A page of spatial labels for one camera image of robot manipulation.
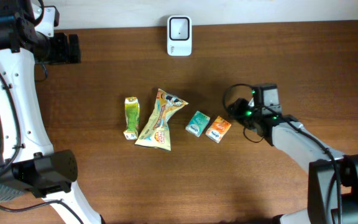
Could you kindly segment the green yellow juice carton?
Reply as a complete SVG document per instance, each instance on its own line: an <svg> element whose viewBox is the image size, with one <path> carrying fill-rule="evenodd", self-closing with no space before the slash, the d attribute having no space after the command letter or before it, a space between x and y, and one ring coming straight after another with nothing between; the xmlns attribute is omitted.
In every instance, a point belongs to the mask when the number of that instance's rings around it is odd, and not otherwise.
<svg viewBox="0 0 358 224"><path fill-rule="evenodd" d="M126 129L124 136L127 140L136 140L139 135L140 104L136 97L127 97L124 102Z"/></svg>

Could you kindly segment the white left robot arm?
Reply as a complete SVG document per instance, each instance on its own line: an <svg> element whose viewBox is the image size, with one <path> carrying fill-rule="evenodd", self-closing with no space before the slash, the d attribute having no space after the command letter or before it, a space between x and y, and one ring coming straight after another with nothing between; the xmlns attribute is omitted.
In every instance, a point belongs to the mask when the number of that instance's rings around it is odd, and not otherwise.
<svg viewBox="0 0 358 224"><path fill-rule="evenodd" d="M0 1L0 209L24 192L65 223L102 223L78 185L69 150L55 152L35 89L35 66L80 63L78 36L55 33L55 6Z"/></svg>

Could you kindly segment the orange tissue pack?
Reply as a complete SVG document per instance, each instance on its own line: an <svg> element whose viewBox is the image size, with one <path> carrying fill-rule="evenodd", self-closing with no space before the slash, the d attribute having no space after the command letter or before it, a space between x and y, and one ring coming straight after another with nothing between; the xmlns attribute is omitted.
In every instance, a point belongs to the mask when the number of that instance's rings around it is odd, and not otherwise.
<svg viewBox="0 0 358 224"><path fill-rule="evenodd" d="M207 129L206 135L216 143L220 143L225 134L229 131L231 123L218 116Z"/></svg>

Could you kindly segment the teal tissue pack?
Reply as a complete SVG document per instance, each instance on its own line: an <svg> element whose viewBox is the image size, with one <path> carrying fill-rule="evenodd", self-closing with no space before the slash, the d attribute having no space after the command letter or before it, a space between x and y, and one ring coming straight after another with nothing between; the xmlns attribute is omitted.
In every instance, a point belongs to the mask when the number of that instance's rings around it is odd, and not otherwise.
<svg viewBox="0 0 358 224"><path fill-rule="evenodd" d="M209 116L203 114L200 111L197 111L190 119L190 122L188 123L185 129L189 133L194 134L197 137L200 137L204 129L208 125L209 121L210 121Z"/></svg>

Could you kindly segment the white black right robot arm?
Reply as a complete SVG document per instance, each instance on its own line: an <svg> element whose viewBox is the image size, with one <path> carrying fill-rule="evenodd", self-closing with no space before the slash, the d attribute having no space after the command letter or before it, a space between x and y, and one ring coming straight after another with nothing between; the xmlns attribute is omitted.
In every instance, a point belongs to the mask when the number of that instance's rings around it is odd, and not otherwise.
<svg viewBox="0 0 358 224"><path fill-rule="evenodd" d="M305 209L273 223L358 223L358 154L335 150L282 113L276 84L251 85L252 98L223 103L228 115L291 157L308 174Z"/></svg>

